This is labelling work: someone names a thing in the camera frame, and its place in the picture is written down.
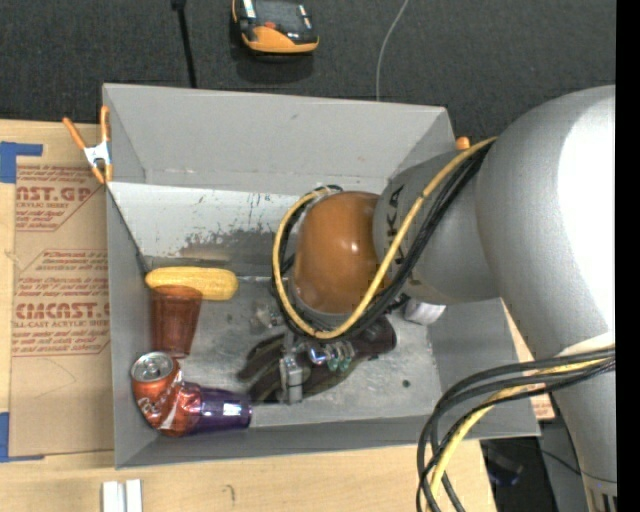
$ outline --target brown plastic cup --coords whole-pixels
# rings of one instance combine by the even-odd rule
[[[198,326],[202,293],[189,286],[163,285],[151,289],[151,340],[153,350],[174,357],[191,353]]]

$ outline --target black wire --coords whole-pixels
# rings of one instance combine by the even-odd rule
[[[197,89],[196,68],[193,63],[193,53],[191,52],[191,42],[189,41],[189,27],[187,19],[184,15],[186,0],[171,0],[171,7],[178,13],[178,22],[180,23],[180,35],[182,36],[182,46],[184,46],[184,56],[187,61],[187,70],[189,72],[189,84],[192,89]]]
[[[284,263],[282,264],[282,268],[280,269],[280,272],[281,272],[280,275],[284,275],[286,272],[288,272],[289,269],[291,267],[293,267],[293,262],[294,261],[295,261],[295,255],[294,254],[292,254],[286,260],[284,260]]]
[[[562,357],[556,357],[556,358],[545,359],[540,361],[531,361],[526,363],[504,365],[497,368],[491,368],[488,370],[484,370],[482,372],[478,372],[474,375],[467,377],[466,379],[463,379],[462,381],[458,382],[457,384],[449,388],[449,390],[447,390],[446,393],[442,395],[442,397],[436,404],[436,407],[434,408],[434,411],[431,417],[426,422],[420,434],[420,437],[418,440],[418,451],[417,451],[418,472],[421,473],[424,470],[424,455],[426,450],[427,435],[429,433],[432,433],[431,443],[433,446],[436,446],[438,442],[437,442],[437,429],[435,428],[435,425],[437,425],[437,421],[440,419],[441,416],[444,415],[444,413],[447,410],[451,409],[452,407],[461,403],[464,400],[475,398],[484,393],[496,391],[505,387],[513,387],[516,385],[520,385],[518,384],[518,382],[521,382],[521,378],[520,379],[512,378],[512,379],[507,379],[502,381],[493,381],[492,383],[487,384],[484,387],[476,387],[463,393],[462,390],[464,390],[465,388],[468,388],[471,385],[476,384],[478,382],[482,382],[484,380],[494,378],[494,377],[499,377],[501,375],[507,375],[510,373],[516,373],[516,372],[521,373],[528,370],[542,370],[546,368],[559,366],[562,364],[575,364],[575,363],[581,363],[581,362],[586,362],[591,360],[610,358],[613,356],[615,356],[615,349],[603,349],[603,350],[592,351],[589,353],[574,354],[570,356],[562,356]],[[565,372],[562,375],[557,375],[557,376],[563,377],[566,375],[569,375],[569,373]],[[459,500],[457,499],[457,496],[455,495],[455,492],[453,491],[453,488],[451,487],[446,474],[443,475],[442,482],[456,510],[464,510]]]
[[[411,297],[409,297],[406,293],[401,293],[400,295],[398,295],[395,301],[393,301],[391,304],[387,306],[387,309],[385,310],[385,314],[392,313],[396,309],[401,308],[407,302],[409,302],[410,299]]]
[[[439,225],[442,217],[465,185],[480,170],[484,157],[492,144],[493,143],[487,144],[485,147],[478,150],[476,153],[471,155],[471,157],[464,160],[456,170],[453,171],[451,177],[444,183],[444,185],[442,185],[442,188],[436,196],[429,213],[418,230],[418,234],[416,235],[413,244],[407,251],[404,261],[398,267],[391,284],[374,298],[374,304],[362,314],[358,321],[347,329],[341,336],[336,337],[336,340],[348,339],[357,336],[365,329],[369,328],[381,315],[387,312],[392,302],[401,294],[404,283],[411,275],[413,268],[420,259],[424,248],[433,235],[436,227]],[[280,247],[280,261],[283,261],[285,252],[286,245],[282,244]],[[281,301],[278,300],[278,303],[282,309]],[[287,319],[287,324],[296,334],[304,335],[300,328],[288,319],[288,315],[286,315],[286,313],[284,316]]]
[[[544,383],[546,385],[550,385],[553,383],[561,383],[566,381],[566,379],[568,377],[572,377],[572,376],[580,376],[584,374],[584,369],[579,369],[579,370],[569,370],[566,372],[563,372],[562,374],[552,374],[552,375],[533,375],[533,376],[528,376],[528,377],[515,377],[515,378],[511,378],[511,379],[506,379],[506,380],[501,380],[501,381],[494,381],[494,382],[490,382],[488,384],[484,384],[481,386],[477,386],[475,388],[471,388],[468,389],[467,391],[461,392],[457,395],[455,395],[454,397],[451,397],[448,401],[446,401],[443,405],[441,405],[440,407],[437,408],[437,410],[434,411],[434,413],[431,415],[431,417],[429,418],[429,421],[427,422],[427,424],[425,425],[425,428],[423,429],[421,435],[420,435],[420,445],[419,446],[424,446],[426,447],[426,438],[427,435],[430,437],[430,442],[432,446],[437,446],[438,445],[438,430],[437,430],[437,423],[440,420],[440,418],[444,415],[444,413],[450,409],[452,409],[453,407],[455,407],[456,405],[465,402],[467,400],[470,400],[472,398],[476,398],[478,396],[482,396],[486,393],[490,393],[490,392],[495,392],[495,391],[500,391],[502,389],[507,389],[507,388],[511,388],[514,386],[526,386],[529,384],[541,384]],[[422,467],[421,464],[419,464],[419,473],[421,473],[424,468]],[[451,499],[451,502],[454,506],[454,508],[457,511],[463,511],[464,507],[462,506],[462,504],[460,503],[457,495],[455,494],[455,491],[453,490],[453,487],[450,486],[448,477],[446,476],[446,473],[443,475],[442,477],[442,482],[443,485],[445,487],[445,489],[447,490],[447,494],[449,495],[449,498]]]
[[[591,355],[591,357],[593,357],[593,354],[598,354],[598,357],[593,357],[594,360],[598,360],[598,359],[602,359],[601,357],[599,357],[600,355],[602,355],[603,353],[610,353],[610,352],[615,352],[615,351],[610,351],[610,350],[606,350],[606,351],[597,351],[594,352],[592,354],[581,354],[581,355],[577,355],[577,356],[566,356],[564,358],[562,358],[565,362],[581,362],[585,360],[585,357],[588,357],[589,355]],[[549,367],[549,363],[553,363],[555,362],[556,364],[559,363],[560,358],[556,358],[557,360],[554,359],[550,359],[550,360],[545,360],[545,361],[541,361],[540,364],[537,364],[536,366],[538,366],[539,368],[543,368],[543,367]],[[503,369],[507,369],[510,367],[513,367],[514,365],[508,365],[505,367],[502,367]],[[529,363],[525,363],[522,364],[520,366],[527,366],[530,367],[532,366]],[[576,374],[580,374],[581,372],[583,372],[584,370],[574,370],[571,372],[564,372],[563,374],[555,374],[553,375],[553,379],[551,379],[551,375],[547,375],[546,378],[544,375],[539,375],[539,376],[533,376],[534,379],[536,379],[536,377],[539,379],[540,382],[552,382],[554,380],[558,380],[556,377],[559,377],[561,379],[564,379],[566,376],[568,375],[576,375]],[[481,374],[491,374],[491,373],[496,373],[495,371],[486,371],[486,372],[481,372],[480,374],[478,374],[477,376],[472,376],[468,379],[465,379],[465,381],[461,382],[460,385],[456,385],[454,386],[454,388],[460,388],[461,384],[469,383],[471,381],[474,380],[478,380],[477,377],[479,377]],[[522,382],[522,378],[512,378],[512,379],[506,379],[503,381],[497,381],[497,382],[493,382],[490,383],[488,385],[482,386],[482,387],[477,387],[471,390],[468,390],[465,393],[459,393],[456,396],[452,396],[449,397],[449,393],[453,390],[454,388],[451,388],[451,390],[449,392],[447,392],[445,395],[443,395],[443,397],[440,399],[440,401],[438,402],[438,404],[436,405],[436,408],[434,409],[434,413],[432,414],[431,418],[429,418],[429,421],[427,421],[427,423],[425,424],[425,427],[422,431],[422,433],[420,434],[420,438],[418,440],[418,472],[419,474],[422,473],[422,471],[424,471],[424,453],[425,453],[425,449],[426,449],[426,438],[427,438],[427,434],[431,433],[431,444],[432,446],[437,446],[438,445],[438,439],[437,439],[437,421],[439,420],[439,418],[450,408],[454,407],[455,405],[457,405],[458,403],[460,403],[461,401],[463,401],[465,398],[466,399],[470,399],[473,398],[475,396],[480,396],[486,392],[490,392],[490,391],[495,391],[495,390],[499,390],[499,389],[503,389],[503,388],[509,388],[509,387],[513,387],[516,385],[520,385],[519,383]],[[443,475],[443,479],[442,482],[444,484],[445,489],[447,490],[447,494],[449,494],[449,497],[451,498],[451,501],[454,505],[454,507],[456,507],[456,510],[464,510],[464,508],[462,507],[462,505],[459,503],[457,496],[455,495],[455,492],[453,491],[453,488],[450,486],[450,483],[448,481],[448,478],[445,475]]]
[[[520,448],[526,448],[526,449],[531,450],[531,451],[539,451],[540,453],[546,455],[547,457],[552,458],[553,460],[555,460],[559,464],[562,464],[565,468],[567,468],[571,472],[575,473],[576,475],[581,475],[580,469],[575,468],[569,462],[567,462],[566,460],[562,459],[561,457],[558,457],[557,455],[555,455],[554,453],[551,453],[548,450],[545,450],[545,449],[540,448],[540,447],[534,448],[533,446],[529,446],[526,443],[521,443],[521,442],[518,442],[518,441],[514,441],[512,439],[502,439],[502,440],[500,440],[500,442],[501,443],[505,443],[505,444],[510,444],[510,445],[513,445],[513,446],[518,446]]]
[[[447,444],[451,441],[451,438],[452,438],[453,434],[473,414],[475,414],[476,412],[478,412],[480,410],[484,410],[487,407],[494,406],[494,405],[497,405],[497,404],[500,404],[500,403],[520,400],[522,398],[530,398],[530,397],[533,397],[533,396],[538,396],[538,395],[542,395],[542,394],[547,394],[547,393],[551,393],[551,392],[554,392],[554,391],[558,391],[560,389],[563,389],[563,388],[566,388],[566,387],[569,387],[569,386],[573,386],[573,385],[578,384],[580,382],[583,382],[583,381],[585,381],[587,379],[593,378],[593,377],[595,377],[597,375],[613,371],[614,369],[615,369],[615,359],[608,359],[603,363],[598,363],[598,364],[596,364],[596,365],[594,365],[592,367],[589,367],[589,368],[585,369],[580,376],[564,379],[561,383],[551,384],[549,386],[546,386],[545,388],[537,389],[537,390],[533,390],[533,391],[530,391],[530,390],[521,391],[521,392],[515,393],[515,394],[513,394],[511,396],[497,398],[495,400],[491,400],[491,401],[483,403],[483,404],[481,404],[481,405],[479,405],[477,407],[474,407],[471,411],[469,411],[467,414],[462,416],[451,427],[451,429],[447,432],[447,435],[445,435],[445,437],[443,438],[442,442],[440,444],[438,444],[436,447],[434,447],[434,449],[433,449],[434,453],[433,453],[433,456],[432,456],[431,460],[429,461],[427,466],[424,468],[424,470],[421,471],[421,473],[420,473],[420,484],[418,486],[418,490],[417,490],[417,493],[416,493],[416,507],[417,507],[417,509],[419,511],[422,510],[422,505],[420,504],[420,496],[421,496],[420,493],[421,493],[421,491],[423,491],[424,494],[425,494],[425,497],[427,499],[427,502],[429,504],[429,507],[431,508],[431,512],[440,512],[440,508],[439,508],[438,504],[435,501],[435,497],[431,493],[430,486],[426,482],[426,477],[427,477],[428,473],[439,462],[439,460],[442,457],[442,454],[444,452],[444,449],[446,448]],[[464,511],[464,507],[462,507],[462,505],[460,505],[460,507],[461,508],[457,509],[457,510]]]
[[[344,190],[339,185],[326,185],[326,186],[314,188],[312,192],[319,192],[321,190],[326,190],[326,189],[329,189],[329,190],[331,190],[333,192],[342,192]],[[287,224],[285,224],[284,230],[282,232],[280,250],[278,252],[278,258],[280,260],[280,272],[281,273],[282,273],[284,262],[285,262],[285,255],[286,255],[286,252],[287,252],[287,244],[289,242],[289,236],[291,234],[291,230],[293,229],[293,226],[295,226],[295,224],[298,222],[298,220],[300,219],[300,217],[302,216],[304,211],[311,205],[312,202],[313,201],[307,201],[306,203],[303,203],[303,204],[299,205],[298,208],[291,214],[291,217],[287,221]]]

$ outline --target yellow cable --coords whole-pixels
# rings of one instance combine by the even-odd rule
[[[548,368],[546,370],[541,370],[541,371],[537,371],[534,373],[534,375],[547,375],[547,374],[553,374],[553,373],[563,373],[563,372],[568,372],[571,370],[579,370],[581,368],[585,368],[588,366],[593,366],[595,364],[598,364],[600,362],[604,361],[604,359],[596,359],[596,360],[592,360],[592,361],[585,361],[585,362],[581,362],[581,363],[574,363],[574,364],[564,364],[564,365],[559,365],[559,366],[554,366],[553,368]],[[512,395],[515,395],[517,392],[526,389],[527,387],[531,388],[531,389],[536,389],[536,386],[540,386],[540,384],[538,385],[533,385],[533,386],[513,386],[510,388],[506,388],[506,389],[502,389],[500,391],[498,391],[497,393],[494,393],[493,395],[491,395],[487,400],[485,400],[485,402],[483,403],[487,403],[487,402],[491,402],[493,400],[496,399],[500,399],[500,398],[504,398],[504,397],[509,397]],[[460,444],[460,442],[465,438],[465,436],[467,435],[467,433],[469,432],[469,430],[471,430],[473,428],[473,426],[480,421],[480,419],[482,419],[482,417],[487,414],[491,409],[493,409],[493,405],[487,405],[486,407],[477,410],[475,413],[473,413],[471,416],[469,416],[469,418],[467,418],[464,423],[462,423],[458,429],[453,433],[453,435],[451,436],[449,442],[447,443],[447,446],[445,447],[445,449],[442,452],[442,456],[440,457],[440,460],[438,461],[438,463],[436,464],[434,470],[433,470],[433,476],[431,478],[431,483],[429,484],[429,487],[431,489],[431,493],[433,494],[433,496],[437,496],[437,492],[440,489],[440,483],[442,482],[442,475],[444,475],[445,469],[447,467],[447,465],[449,464],[449,461],[451,460],[451,457],[453,456],[456,448],[458,447],[458,445]]]
[[[422,207],[424,201],[429,197],[429,195],[433,193],[433,191],[438,187],[438,185],[440,185],[440,183],[442,183],[442,181],[453,170],[455,170],[456,167],[458,167],[458,165],[460,165],[464,160],[466,160],[471,155],[473,155],[474,153],[482,149],[487,144],[493,142],[496,138],[497,137],[486,139],[482,142],[479,142],[478,144],[475,144],[474,146],[471,146],[469,149],[462,151],[461,153],[456,155],[447,165],[445,165],[433,177],[433,179],[422,191],[422,194],[420,194],[420,196],[418,196],[418,198],[415,200],[415,202],[413,203],[413,206],[409,210],[409,213],[407,213],[407,215],[405,216],[400,226],[400,229],[398,230],[398,233],[393,239],[393,242],[391,243],[389,250],[385,254],[385,257],[382,260],[382,263],[380,264],[380,267],[378,268],[378,271],[376,272],[375,277],[371,281],[371,284],[369,285],[367,292],[365,293],[364,297],[360,301],[360,304],[358,304],[358,307],[356,307],[356,309],[353,311],[353,313],[351,313],[351,315],[347,320],[345,320],[340,326],[336,327],[332,331],[320,331],[315,329],[311,325],[307,324],[300,317],[300,315],[298,315],[296,310],[291,305],[291,302],[289,301],[289,297],[287,296],[286,290],[284,289],[284,285],[282,284],[282,276],[280,275],[279,252],[280,252],[280,243],[282,241],[282,236],[283,236],[286,224],[298,207],[300,207],[301,205],[309,201],[312,201],[313,199],[318,197],[318,194],[312,192],[310,194],[303,196],[301,199],[299,199],[283,217],[282,222],[280,223],[280,227],[278,228],[278,232],[276,233],[276,237],[273,244],[273,253],[272,253],[272,263],[273,263],[273,272],[274,272],[276,290],[278,292],[278,296],[280,297],[280,301],[282,302],[282,305],[286,313],[289,315],[289,318],[291,318],[291,320],[306,334],[312,337],[315,337],[317,339],[323,339],[323,340],[336,338],[341,334],[343,334],[344,332],[346,332],[347,329],[349,329],[351,326],[353,326],[353,324],[355,324],[358,321],[358,319],[362,316],[364,311],[367,309],[367,307],[371,303],[371,300],[375,296],[378,288],[380,287],[380,284],[382,283],[382,280],[384,279],[387,273],[387,270],[391,266],[391,262],[395,258],[396,252],[398,251],[400,244],[402,243],[402,240],[404,239],[405,235],[409,231],[412,221],[418,214],[418,211]]]

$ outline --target black floor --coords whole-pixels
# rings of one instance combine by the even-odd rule
[[[445,106],[455,134],[479,140],[548,99],[616,80],[609,0],[306,5],[319,48],[274,65],[233,37],[230,0],[187,1],[198,86]],[[189,87],[170,0],[0,2],[0,116],[94,122],[104,82]]]
[[[559,512],[536,438],[482,445],[494,458],[487,461],[487,470],[499,512]]]

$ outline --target cardboard sheet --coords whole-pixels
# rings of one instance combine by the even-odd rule
[[[9,409],[15,185],[0,182],[0,413]]]
[[[79,129],[93,145],[97,127]],[[14,247],[2,255],[14,294],[9,455],[109,449],[105,191],[62,123],[0,121],[0,141],[41,146],[16,157]]]

